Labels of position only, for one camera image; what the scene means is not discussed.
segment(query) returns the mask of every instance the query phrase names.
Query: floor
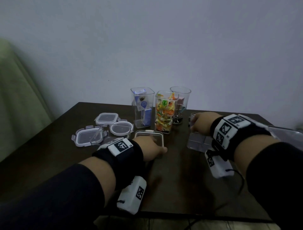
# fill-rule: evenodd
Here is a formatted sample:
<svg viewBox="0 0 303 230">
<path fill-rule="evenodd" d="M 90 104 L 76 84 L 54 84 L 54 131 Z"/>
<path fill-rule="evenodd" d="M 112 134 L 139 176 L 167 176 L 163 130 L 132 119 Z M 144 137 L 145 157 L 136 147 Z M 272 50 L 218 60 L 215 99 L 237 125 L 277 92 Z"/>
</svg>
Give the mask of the floor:
<svg viewBox="0 0 303 230">
<path fill-rule="evenodd" d="M 95 221 L 98 229 L 131 230 L 280 230 L 276 224 L 246 223 L 234 221 L 202 220 L 189 227 L 194 220 L 188 219 L 148 219 L 99 216 Z"/>
</svg>

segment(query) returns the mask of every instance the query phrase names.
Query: hand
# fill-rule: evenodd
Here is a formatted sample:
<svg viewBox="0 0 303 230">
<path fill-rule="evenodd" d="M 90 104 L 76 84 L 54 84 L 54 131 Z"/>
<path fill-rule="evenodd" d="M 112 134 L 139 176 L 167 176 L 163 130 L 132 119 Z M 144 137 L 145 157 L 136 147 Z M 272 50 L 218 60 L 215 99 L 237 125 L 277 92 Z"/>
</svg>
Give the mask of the hand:
<svg viewBox="0 0 303 230">
<path fill-rule="evenodd" d="M 155 143 L 155 139 L 151 136 L 139 136 L 133 139 L 141 147 L 143 152 L 143 160 L 151 161 L 155 159 L 158 155 L 167 152 L 166 147 L 158 146 Z"/>
<path fill-rule="evenodd" d="M 193 119 L 195 124 L 191 127 L 192 132 L 199 132 L 204 136 L 210 136 L 210 127 L 212 123 L 222 115 L 215 112 L 197 113 Z"/>
</svg>

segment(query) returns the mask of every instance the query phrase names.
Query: wristband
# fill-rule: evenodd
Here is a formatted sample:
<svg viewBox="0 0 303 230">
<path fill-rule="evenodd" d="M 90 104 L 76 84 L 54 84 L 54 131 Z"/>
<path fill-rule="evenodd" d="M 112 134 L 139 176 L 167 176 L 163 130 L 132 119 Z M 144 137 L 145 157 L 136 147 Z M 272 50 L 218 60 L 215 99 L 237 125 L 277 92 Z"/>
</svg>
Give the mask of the wristband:
<svg viewBox="0 0 303 230">
<path fill-rule="evenodd" d="M 135 141 L 126 138 L 114 142 L 107 148 L 97 150 L 92 156 L 106 161 L 111 166 L 116 177 L 115 190 L 127 187 L 144 169 L 140 146 Z"/>
<path fill-rule="evenodd" d="M 241 114 L 217 118 L 211 125 L 210 133 L 214 138 L 211 145 L 216 150 L 213 155 L 220 155 L 225 161 L 234 160 L 237 146 L 246 138 L 271 135 L 266 125 Z"/>
</svg>

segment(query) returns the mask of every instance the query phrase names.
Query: dark wooden table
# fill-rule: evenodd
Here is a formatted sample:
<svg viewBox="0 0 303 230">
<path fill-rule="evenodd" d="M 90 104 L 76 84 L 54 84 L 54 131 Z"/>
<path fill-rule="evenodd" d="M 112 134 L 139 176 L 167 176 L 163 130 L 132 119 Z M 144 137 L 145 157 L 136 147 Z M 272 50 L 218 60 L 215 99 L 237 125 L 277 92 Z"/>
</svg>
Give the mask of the dark wooden table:
<svg viewBox="0 0 303 230">
<path fill-rule="evenodd" d="M 129 121 L 134 119 L 131 106 L 79 102 L 0 163 L 0 203 L 22 195 L 90 157 L 97 146 L 76 147 L 71 136 L 80 128 L 94 125 L 94 119 L 103 112 L 118 113 L 121 119 Z M 187 117 L 193 112 L 198 111 L 186 110 L 183 124 L 173 126 L 172 133 L 164 135 L 167 154 L 147 166 L 145 180 L 148 188 L 139 214 L 270 221 L 246 185 L 237 195 L 241 186 L 239 175 L 215 179 L 204 154 L 186 147 L 189 135 Z M 244 115 L 270 125 L 257 114 Z M 115 212 L 114 199 L 106 211 Z"/>
</svg>

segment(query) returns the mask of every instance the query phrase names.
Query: white wall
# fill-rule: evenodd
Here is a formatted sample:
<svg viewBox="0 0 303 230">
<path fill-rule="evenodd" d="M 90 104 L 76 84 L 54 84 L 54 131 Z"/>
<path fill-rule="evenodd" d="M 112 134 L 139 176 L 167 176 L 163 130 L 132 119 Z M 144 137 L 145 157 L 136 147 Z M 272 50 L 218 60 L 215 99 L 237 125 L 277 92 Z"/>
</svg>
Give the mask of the white wall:
<svg viewBox="0 0 303 230">
<path fill-rule="evenodd" d="M 192 89 L 189 109 L 303 121 L 303 2 L 1 0 L 0 36 L 55 116 L 130 88 Z"/>
</svg>

